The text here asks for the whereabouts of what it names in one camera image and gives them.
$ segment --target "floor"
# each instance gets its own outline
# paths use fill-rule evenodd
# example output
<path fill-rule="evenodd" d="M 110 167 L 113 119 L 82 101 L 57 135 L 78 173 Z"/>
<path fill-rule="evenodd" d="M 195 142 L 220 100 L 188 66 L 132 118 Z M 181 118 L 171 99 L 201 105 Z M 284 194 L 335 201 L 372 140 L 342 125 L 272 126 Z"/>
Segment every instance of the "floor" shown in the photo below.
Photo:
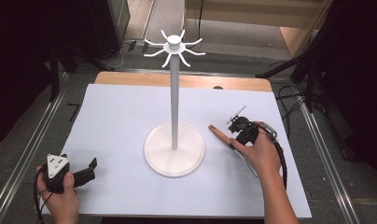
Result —
<path fill-rule="evenodd" d="M 151 13 L 147 31 L 141 33 L 154 42 L 162 42 L 159 29 L 164 29 L 167 34 L 180 33 L 180 25 L 172 25 L 171 30 L 162 28 L 165 23 L 162 15 L 166 9 L 162 3 L 166 0 L 157 0 L 154 3 L 154 11 Z M 177 5 L 182 4 L 182 0 L 176 1 Z M 172 18 L 179 18 L 179 13 Z M 278 29 L 275 27 L 256 27 L 248 29 L 248 32 L 255 32 L 254 39 L 245 39 L 245 35 L 230 36 L 232 30 L 239 26 L 235 24 L 216 24 L 212 25 L 210 21 L 202 22 L 203 44 L 194 49 L 195 51 L 205 51 L 206 57 L 186 56 L 187 61 L 195 66 L 191 68 L 182 67 L 187 72 L 205 72 L 213 75 L 250 77 L 272 69 L 278 63 L 289 59 L 286 46 L 281 39 Z M 215 37 L 215 30 L 222 30 Z M 195 40 L 194 29 L 187 31 L 188 40 Z M 233 40 L 242 38 L 240 44 Z M 161 70 L 161 64 L 165 60 L 165 55 L 154 60 L 144 60 L 143 58 L 143 41 L 138 39 L 138 44 L 133 51 L 127 49 L 122 51 L 123 65 L 116 68 L 118 71 L 150 69 Z M 149 48 L 148 52 L 155 52 L 158 49 Z M 61 152 L 64 142 L 72 128 L 75 107 L 82 103 L 85 90 L 88 83 L 92 83 L 96 78 L 99 70 L 89 63 L 77 59 L 79 68 L 76 74 L 68 74 L 67 78 L 62 78 L 63 95 L 54 111 L 52 120 L 47 123 L 47 131 L 39 139 L 38 145 L 35 145 L 35 153 L 30 155 L 28 166 L 22 169 L 19 181 L 19 187 L 12 189 L 11 194 L 15 194 L 11 201 L 6 202 L 7 209 L 2 212 L 0 223 L 35 223 L 35 211 L 33 210 L 33 177 L 35 167 L 44 161 L 47 154 Z M 108 63 L 118 64 L 121 56 L 116 54 L 108 59 Z M 286 85 L 291 85 L 288 80 L 292 70 L 286 70 L 283 73 L 271 78 L 272 89 L 275 96 L 278 91 Z M 293 88 L 286 88 L 284 95 L 294 94 Z M 32 134 L 36 126 L 42 119 L 48 107 L 54 106 L 49 104 L 50 89 L 46 89 L 38 96 L 30 109 L 21 117 L 15 127 L 11 130 L 8 137 L 0 144 L 0 194 L 1 189 L 8 182 L 16 164 L 21 161 L 21 155 L 26 155 L 25 149 L 28 142 L 31 142 Z M 285 100 L 288 107 L 293 106 L 298 101 L 292 97 Z M 280 105 L 281 115 L 286 112 Z M 320 130 L 322 138 L 325 140 L 328 148 L 328 154 L 332 158 L 332 164 L 336 168 L 338 178 L 341 180 L 347 195 L 355 209 L 357 219 L 360 223 L 377 224 L 377 172 L 364 162 L 350 162 L 343 158 L 341 145 L 337 139 L 327 116 L 320 111 L 313 114 L 316 124 Z M 322 161 L 321 151 L 318 150 L 317 144 L 313 139 L 313 134 L 309 130 L 308 121 L 302 111 L 298 110 L 290 115 L 290 146 L 295 156 L 296 164 L 299 169 L 300 177 L 307 194 L 308 203 L 313 213 L 313 218 L 301 220 L 300 223 L 358 223 L 349 220 L 342 212 L 339 200 L 336 197 L 336 189 L 333 188 L 328 169 Z M 51 218 L 46 216 L 47 223 L 52 223 Z M 101 223 L 100 217 L 80 216 L 79 223 Z"/>

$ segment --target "person's right hand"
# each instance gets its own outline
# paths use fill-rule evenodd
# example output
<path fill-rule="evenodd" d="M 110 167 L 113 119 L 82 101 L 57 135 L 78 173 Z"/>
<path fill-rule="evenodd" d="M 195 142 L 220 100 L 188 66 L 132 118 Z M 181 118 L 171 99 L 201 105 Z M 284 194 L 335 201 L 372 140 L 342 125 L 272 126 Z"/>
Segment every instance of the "person's right hand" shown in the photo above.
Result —
<path fill-rule="evenodd" d="M 63 193 L 52 194 L 46 202 L 46 207 L 54 216 L 56 224 L 76 224 L 78 222 L 78 199 L 74 191 L 75 178 L 68 172 L 63 178 Z M 41 173 L 37 180 L 37 189 L 45 201 L 50 192 L 47 191 L 44 174 Z"/>
<path fill-rule="evenodd" d="M 258 138 L 253 146 L 246 147 L 233 138 L 230 142 L 246 156 L 259 178 L 279 174 L 281 162 L 278 152 L 270 137 L 262 129 L 258 128 Z"/>

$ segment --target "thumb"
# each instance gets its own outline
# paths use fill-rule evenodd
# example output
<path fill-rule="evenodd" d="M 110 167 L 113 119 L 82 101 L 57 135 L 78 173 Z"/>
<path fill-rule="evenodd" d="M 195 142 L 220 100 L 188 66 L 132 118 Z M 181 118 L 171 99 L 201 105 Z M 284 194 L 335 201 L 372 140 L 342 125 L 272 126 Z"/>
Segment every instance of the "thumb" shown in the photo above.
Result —
<path fill-rule="evenodd" d="M 63 178 L 63 189 L 64 189 L 64 191 L 73 192 L 74 185 L 75 185 L 75 177 L 70 172 L 66 173 L 64 178 Z"/>
<path fill-rule="evenodd" d="M 246 146 L 242 145 L 240 142 L 238 142 L 234 138 L 230 138 L 230 143 L 232 144 L 233 147 L 235 147 L 235 149 L 237 149 L 238 151 L 240 151 L 244 155 L 246 155 L 246 150 L 247 150 Z"/>

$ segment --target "gray floor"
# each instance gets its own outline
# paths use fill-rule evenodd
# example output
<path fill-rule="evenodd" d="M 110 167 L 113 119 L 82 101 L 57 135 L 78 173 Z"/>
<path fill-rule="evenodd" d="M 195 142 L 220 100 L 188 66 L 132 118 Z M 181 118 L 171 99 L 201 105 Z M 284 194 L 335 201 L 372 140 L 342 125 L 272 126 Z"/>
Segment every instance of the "gray floor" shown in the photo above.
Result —
<path fill-rule="evenodd" d="M 141 50 L 142 47 L 140 46 L 137 46 L 134 51 L 128 52 L 124 50 L 124 64 L 117 70 L 161 69 L 166 55 L 150 60 L 143 57 Z M 148 52 L 155 52 L 156 50 L 150 48 Z M 240 54 L 232 53 L 227 55 L 217 52 L 208 53 L 202 57 L 185 55 L 188 63 L 191 63 L 192 66 L 187 68 L 181 65 L 181 69 L 190 72 L 227 73 L 239 77 L 250 77 L 268 71 L 270 65 L 274 67 L 273 63 L 285 59 L 285 56 L 273 57 L 274 52 L 270 52 L 268 57 Z M 119 55 L 115 55 L 108 62 L 118 64 L 120 62 Z M 61 152 L 73 125 L 73 121 L 69 121 L 69 119 L 74 114 L 74 108 L 68 104 L 82 103 L 88 83 L 92 83 L 99 72 L 91 64 L 79 61 L 79 65 L 77 73 L 69 75 L 70 81 L 65 86 L 66 93 L 62 98 L 60 107 L 51 121 L 28 171 L 23 177 L 2 223 L 36 223 L 32 198 L 35 167 L 44 162 L 47 154 L 59 154 Z M 271 79 L 272 89 L 275 94 L 281 87 L 290 84 L 286 77 L 291 74 L 292 69 L 286 70 Z M 283 92 L 283 94 L 290 93 L 294 93 L 294 91 L 287 89 Z M 50 89 L 48 88 L 38 96 L 31 108 L 26 111 L 8 137 L 0 144 L 0 190 L 4 183 L 7 182 L 37 123 L 49 105 L 49 95 Z M 295 102 L 297 102 L 296 98 L 286 99 L 287 106 L 291 106 Z M 281 115 L 284 115 L 285 113 L 281 106 L 280 108 Z M 327 117 L 318 111 L 315 111 L 314 114 L 328 145 L 329 153 L 340 173 L 342 182 L 354 203 L 359 220 L 361 223 L 377 223 L 377 172 L 366 163 L 346 161 L 342 157 L 340 143 Z M 290 119 L 291 134 L 289 142 L 313 214 L 313 218 L 304 219 L 300 222 L 345 223 L 341 208 L 330 185 L 304 116 L 300 111 L 296 111 L 290 116 Z M 99 217 L 80 217 L 79 223 L 95 224 L 100 222 L 101 219 Z"/>

